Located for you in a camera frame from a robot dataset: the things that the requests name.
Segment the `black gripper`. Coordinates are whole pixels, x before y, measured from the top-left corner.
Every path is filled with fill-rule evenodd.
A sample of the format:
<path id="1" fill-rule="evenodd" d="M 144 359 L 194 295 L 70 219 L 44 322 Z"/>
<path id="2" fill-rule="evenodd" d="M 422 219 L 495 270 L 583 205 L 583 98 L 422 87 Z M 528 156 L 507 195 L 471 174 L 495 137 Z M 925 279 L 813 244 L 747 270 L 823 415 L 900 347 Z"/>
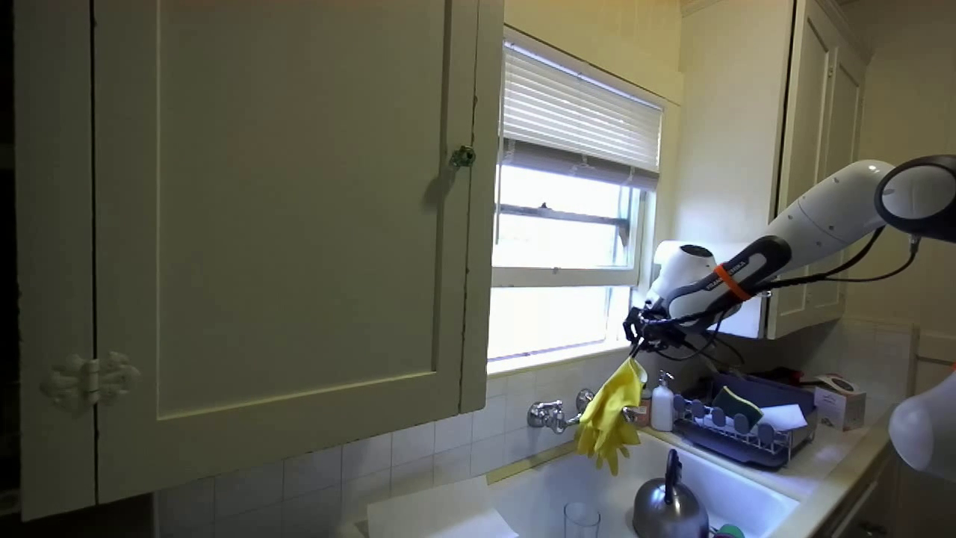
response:
<path id="1" fill-rule="evenodd" d="M 634 355 L 684 343 L 684 330 L 658 304 L 629 309 L 620 330 Z"/>

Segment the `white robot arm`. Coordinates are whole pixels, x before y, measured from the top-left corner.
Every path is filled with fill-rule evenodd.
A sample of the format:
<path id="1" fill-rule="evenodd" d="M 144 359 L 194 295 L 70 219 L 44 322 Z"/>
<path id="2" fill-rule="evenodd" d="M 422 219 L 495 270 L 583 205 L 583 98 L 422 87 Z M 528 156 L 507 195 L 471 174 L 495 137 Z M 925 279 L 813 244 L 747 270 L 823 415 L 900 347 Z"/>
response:
<path id="1" fill-rule="evenodd" d="M 725 259 L 716 259 L 704 244 L 677 243 L 647 295 L 623 316 L 629 353 L 677 347 L 767 289 L 838 280 L 864 252 L 828 271 L 802 274 L 802 265 L 822 262 L 852 243 L 876 243 L 880 231 L 905 232 L 910 247 L 919 247 L 923 238 L 952 244 L 956 158 L 852 162 L 790 201 Z"/>

